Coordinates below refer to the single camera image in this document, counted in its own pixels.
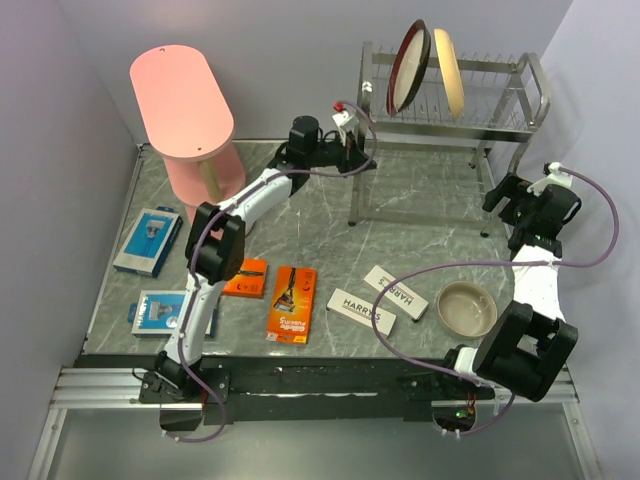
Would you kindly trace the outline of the pink three-tier shelf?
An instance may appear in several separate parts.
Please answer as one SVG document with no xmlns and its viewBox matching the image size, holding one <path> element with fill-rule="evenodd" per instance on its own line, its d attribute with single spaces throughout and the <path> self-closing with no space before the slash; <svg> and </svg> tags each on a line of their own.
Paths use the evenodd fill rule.
<svg viewBox="0 0 640 480">
<path fill-rule="evenodd" d="M 129 75 L 149 143 L 190 220 L 200 204 L 244 188 L 234 117 L 203 53 L 185 45 L 155 47 L 133 61 Z"/>
</svg>

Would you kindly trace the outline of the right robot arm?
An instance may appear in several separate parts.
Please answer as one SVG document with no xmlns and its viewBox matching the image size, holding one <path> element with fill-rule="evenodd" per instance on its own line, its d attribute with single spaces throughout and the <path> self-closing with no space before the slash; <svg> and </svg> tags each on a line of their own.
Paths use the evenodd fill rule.
<svg viewBox="0 0 640 480">
<path fill-rule="evenodd" d="M 554 163 L 536 182 L 508 173 L 486 193 L 486 212 L 508 200 L 498 218 L 512 228 L 507 248 L 513 299 L 477 348 L 452 351 L 455 363 L 437 375 L 445 396 L 460 398 L 476 377 L 537 402 L 564 366 L 578 340 L 578 330 L 565 321 L 558 294 L 563 249 L 557 236 L 582 205 L 571 183 L 572 176 Z"/>
</svg>

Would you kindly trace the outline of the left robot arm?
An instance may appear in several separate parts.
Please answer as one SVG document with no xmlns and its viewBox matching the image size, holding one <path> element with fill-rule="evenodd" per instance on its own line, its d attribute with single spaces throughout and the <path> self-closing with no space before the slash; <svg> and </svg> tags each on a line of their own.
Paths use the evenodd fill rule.
<svg viewBox="0 0 640 480">
<path fill-rule="evenodd" d="M 246 233 L 264 214 L 313 175 L 345 178 L 374 168 L 374 154 L 364 150 L 361 131 L 375 132 L 369 115 L 342 111 L 333 120 L 335 137 L 328 141 L 316 118 L 297 117 L 288 140 L 256 180 L 219 204 L 204 202 L 197 208 L 185 248 L 187 285 L 178 323 L 146 373 L 143 392 L 184 402 L 206 388 L 198 375 L 205 333 L 224 286 L 240 270 Z"/>
</svg>

